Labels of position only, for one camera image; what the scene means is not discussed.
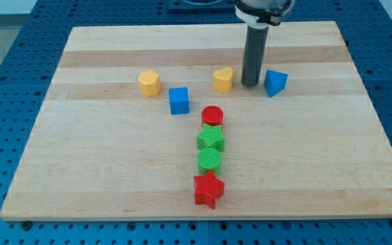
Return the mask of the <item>white black robot arm flange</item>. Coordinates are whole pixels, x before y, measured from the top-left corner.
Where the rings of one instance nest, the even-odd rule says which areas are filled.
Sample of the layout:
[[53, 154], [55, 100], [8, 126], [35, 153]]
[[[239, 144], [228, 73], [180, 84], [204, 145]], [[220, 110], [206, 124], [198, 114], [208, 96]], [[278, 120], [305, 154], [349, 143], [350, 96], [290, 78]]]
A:
[[235, 15], [254, 29], [278, 26], [291, 14], [296, 0], [235, 0]]

